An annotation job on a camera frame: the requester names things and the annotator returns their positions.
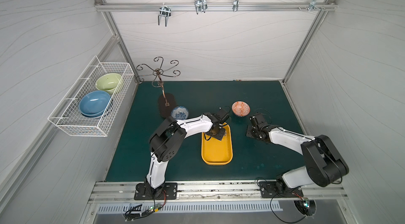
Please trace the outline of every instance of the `aluminum rail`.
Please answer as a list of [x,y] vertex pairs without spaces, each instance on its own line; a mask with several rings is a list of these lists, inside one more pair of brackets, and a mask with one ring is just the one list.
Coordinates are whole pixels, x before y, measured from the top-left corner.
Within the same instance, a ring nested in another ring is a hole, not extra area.
[[[330,4],[334,4],[336,0],[325,0],[326,2]],[[315,33],[318,31],[319,27],[321,26],[322,22],[324,21],[325,17],[327,16],[327,11],[319,11],[315,19],[313,20],[313,23],[306,34],[304,41],[302,42],[300,48],[298,49],[294,59],[292,60],[290,67],[287,70],[286,75],[284,76],[283,83],[287,83],[288,80],[291,78],[292,73],[294,72],[294,69],[298,65],[298,62],[301,60],[302,56],[304,55],[306,49],[308,48],[309,44],[311,43],[311,40],[313,39]]]
[[[178,189],[177,198],[172,200],[173,202],[269,200],[261,198],[256,180],[175,182],[178,183]],[[138,183],[141,182],[97,182],[88,203],[139,202],[134,200]],[[330,184],[327,187],[319,187],[314,184],[301,188],[309,199],[348,199],[342,185]],[[277,200],[291,200],[291,198],[277,198]]]
[[[171,12],[196,11],[194,3],[107,3],[95,5],[100,12],[158,12],[162,6],[168,7]],[[233,11],[233,3],[207,3],[208,12]],[[322,11],[335,11],[337,4],[316,3],[315,6]],[[310,3],[239,3],[238,11],[304,11]]]

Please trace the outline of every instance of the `wall-mounted basket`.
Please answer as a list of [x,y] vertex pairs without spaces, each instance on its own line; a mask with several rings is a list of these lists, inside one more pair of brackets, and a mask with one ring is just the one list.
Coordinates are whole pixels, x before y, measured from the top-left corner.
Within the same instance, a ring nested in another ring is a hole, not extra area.
[[[80,100],[88,93],[97,90],[95,86],[97,79],[109,73],[122,75],[118,84],[120,87],[114,91],[101,117],[85,117],[78,109]],[[48,120],[71,136],[107,137],[133,77],[134,72],[129,63],[100,62],[97,56],[94,57],[72,87],[77,88],[78,91],[74,91],[71,96],[69,91]]]

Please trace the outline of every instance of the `blue and white bowl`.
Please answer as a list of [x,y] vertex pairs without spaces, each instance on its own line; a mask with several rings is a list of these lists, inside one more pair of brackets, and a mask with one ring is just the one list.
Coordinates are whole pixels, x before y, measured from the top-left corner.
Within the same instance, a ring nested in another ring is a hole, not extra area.
[[188,110],[184,106],[177,106],[172,110],[170,116],[176,120],[186,120],[188,118]]

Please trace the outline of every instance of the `blue bowl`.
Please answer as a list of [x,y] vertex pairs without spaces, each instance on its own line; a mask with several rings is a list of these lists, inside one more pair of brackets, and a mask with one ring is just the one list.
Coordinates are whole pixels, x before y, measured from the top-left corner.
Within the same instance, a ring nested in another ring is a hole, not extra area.
[[177,106],[172,110],[170,116],[176,120],[186,120],[188,118],[188,110],[184,106]]
[[87,117],[96,117],[103,114],[111,96],[105,91],[96,90],[85,95],[78,104],[79,111]]

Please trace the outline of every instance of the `green table surface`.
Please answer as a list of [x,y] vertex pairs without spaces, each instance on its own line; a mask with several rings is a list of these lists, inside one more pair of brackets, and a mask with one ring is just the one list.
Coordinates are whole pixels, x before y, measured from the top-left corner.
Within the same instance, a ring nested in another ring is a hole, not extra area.
[[[205,112],[215,113],[219,107],[244,101],[250,106],[250,115],[255,109],[266,109],[270,112],[271,124],[302,133],[279,81],[166,81],[165,91],[175,96],[177,105],[189,110],[188,118]],[[157,100],[161,94],[161,89],[152,87],[151,82],[139,85],[107,182],[144,180],[150,164],[148,139],[164,120],[158,110]],[[166,181],[275,179],[304,165],[302,156],[295,151],[248,138],[249,115],[237,117],[231,113],[230,117],[227,123],[232,136],[232,161],[224,166],[207,165],[201,158],[201,134],[196,134],[186,138],[177,155],[169,161]]]

